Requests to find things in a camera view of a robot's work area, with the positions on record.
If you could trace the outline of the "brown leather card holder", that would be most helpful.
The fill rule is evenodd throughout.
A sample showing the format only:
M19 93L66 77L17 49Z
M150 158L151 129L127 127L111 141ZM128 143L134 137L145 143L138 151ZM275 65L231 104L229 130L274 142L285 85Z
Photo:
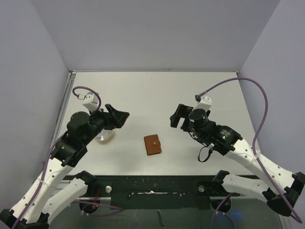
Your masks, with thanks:
M143 139L144 139L146 154L148 156L160 154L162 152L161 142L157 134L145 136Z

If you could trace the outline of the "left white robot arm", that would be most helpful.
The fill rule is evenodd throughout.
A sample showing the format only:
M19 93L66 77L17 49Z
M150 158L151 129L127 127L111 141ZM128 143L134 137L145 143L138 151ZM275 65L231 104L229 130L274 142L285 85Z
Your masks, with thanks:
M107 111L76 112L67 124L67 131L54 143L41 174L22 199L0 214L11 229L47 229L52 220L82 195L92 196L97 190L94 175L78 173L72 183L53 195L55 188L87 153L87 145L102 131L122 128L128 112L106 104Z

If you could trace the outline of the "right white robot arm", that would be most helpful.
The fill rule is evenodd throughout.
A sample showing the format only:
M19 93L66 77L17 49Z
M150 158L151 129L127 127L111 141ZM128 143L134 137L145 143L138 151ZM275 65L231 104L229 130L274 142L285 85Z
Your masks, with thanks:
M257 176L257 180L219 171L214 177L215 194L225 192L255 197L265 202L279 215L289 217L305 186L302 172L286 170L258 151L232 128L209 120L210 111L179 104L170 116L170 126L176 128L184 119L181 129L192 133L194 140L205 145L209 153L216 151L234 160Z

